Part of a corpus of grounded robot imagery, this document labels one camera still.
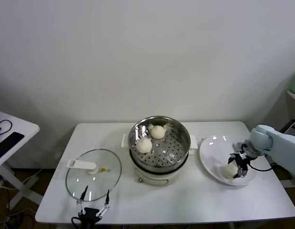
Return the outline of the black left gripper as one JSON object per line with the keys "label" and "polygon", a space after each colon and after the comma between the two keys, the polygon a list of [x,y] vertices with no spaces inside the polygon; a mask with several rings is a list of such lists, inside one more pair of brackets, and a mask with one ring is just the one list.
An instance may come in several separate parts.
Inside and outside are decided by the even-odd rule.
{"label": "black left gripper", "polygon": [[77,208],[78,208],[78,217],[81,221],[100,221],[99,217],[103,217],[103,215],[110,209],[109,207],[109,193],[110,191],[107,190],[106,199],[104,206],[101,210],[95,208],[84,208],[83,201],[87,192],[88,186],[86,186],[85,190],[82,192],[81,197],[77,200]]}

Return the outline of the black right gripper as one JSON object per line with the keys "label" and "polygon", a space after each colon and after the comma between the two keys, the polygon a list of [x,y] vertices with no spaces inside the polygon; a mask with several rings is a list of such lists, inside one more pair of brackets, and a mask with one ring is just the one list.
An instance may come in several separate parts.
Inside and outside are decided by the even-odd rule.
{"label": "black right gripper", "polygon": [[242,158],[240,154],[230,154],[228,164],[232,163],[234,160],[236,161],[236,164],[239,168],[237,169],[236,174],[233,176],[233,179],[245,177],[248,172],[248,158]]}

